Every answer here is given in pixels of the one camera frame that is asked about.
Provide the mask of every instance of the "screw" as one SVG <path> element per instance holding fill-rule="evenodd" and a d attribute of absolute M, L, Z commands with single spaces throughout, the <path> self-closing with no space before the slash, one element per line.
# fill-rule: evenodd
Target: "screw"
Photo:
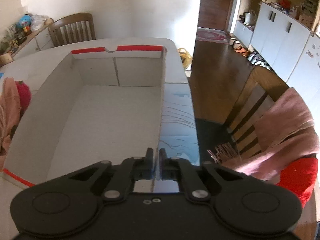
<path fill-rule="evenodd" d="M 120 192 L 117 190 L 108 190 L 104 193 L 106 198 L 117 198 L 120 196 Z"/>
<path fill-rule="evenodd" d="M 155 198 L 152 199 L 152 202 L 154 202 L 154 203 L 159 203 L 159 202 L 161 202 L 161 199 L 155 197 Z"/>
<path fill-rule="evenodd" d="M 145 199 L 143 201 L 143 204 L 146 204 L 146 205 L 150 205 L 152 203 L 152 201 L 150 199 Z"/>
<path fill-rule="evenodd" d="M 205 190 L 202 190 L 202 189 L 197 189 L 192 192 L 192 195 L 196 198 L 205 198 L 208 196 L 208 192 L 206 192 Z"/>

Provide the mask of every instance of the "doormat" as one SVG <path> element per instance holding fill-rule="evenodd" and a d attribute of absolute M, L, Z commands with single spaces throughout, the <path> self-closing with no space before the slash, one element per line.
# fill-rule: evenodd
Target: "doormat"
<path fill-rule="evenodd" d="M 214 29 L 199 28 L 196 35 L 197 41 L 211 41 L 216 43 L 229 44 L 227 35 L 224 31 Z"/>

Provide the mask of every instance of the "drawer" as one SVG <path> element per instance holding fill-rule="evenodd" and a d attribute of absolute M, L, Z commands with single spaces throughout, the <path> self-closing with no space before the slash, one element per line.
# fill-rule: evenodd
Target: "drawer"
<path fill-rule="evenodd" d="M 54 48 L 54 45 L 52 43 L 52 40 L 49 40 L 49 42 L 41 48 L 41 51 L 45 49 L 51 49 L 51 48 Z"/>
<path fill-rule="evenodd" d="M 45 28 L 42 32 L 40 32 L 36 36 L 36 40 L 38 42 L 39 48 L 42 49 L 44 45 L 46 45 L 49 41 L 51 41 L 51 37 L 49 34 L 48 28 Z"/>
<path fill-rule="evenodd" d="M 17 60 L 18 58 L 28 56 L 38 51 L 39 51 L 38 44 L 35 39 L 32 39 L 13 57 L 13 59 Z"/>

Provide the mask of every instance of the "chair seat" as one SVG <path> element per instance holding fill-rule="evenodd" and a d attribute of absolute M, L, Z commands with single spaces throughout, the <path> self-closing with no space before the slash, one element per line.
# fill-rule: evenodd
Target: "chair seat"
<path fill-rule="evenodd" d="M 216 147 L 219 144 L 230 143 L 233 149 L 238 152 L 236 141 L 231 134 L 231 130 L 218 122 L 196 118 L 196 130 L 198 136 L 200 162 L 212 161 L 212 157 L 208 153 L 211 150 L 216 154 Z"/>

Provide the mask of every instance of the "plastic bag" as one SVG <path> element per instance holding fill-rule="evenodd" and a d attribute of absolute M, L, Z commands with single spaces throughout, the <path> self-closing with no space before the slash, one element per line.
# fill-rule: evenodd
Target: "plastic bag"
<path fill-rule="evenodd" d="M 36 31 L 40 29 L 44 25 L 44 21 L 46 18 L 43 18 L 41 15 L 33 15 L 31 16 L 31 31 Z"/>
<path fill-rule="evenodd" d="M 177 51 L 179 52 L 180 58 L 182 60 L 183 68 L 187 69 L 192 62 L 192 57 L 191 57 L 190 53 L 187 52 L 187 50 L 185 48 L 179 48 L 179 49 L 177 49 Z"/>

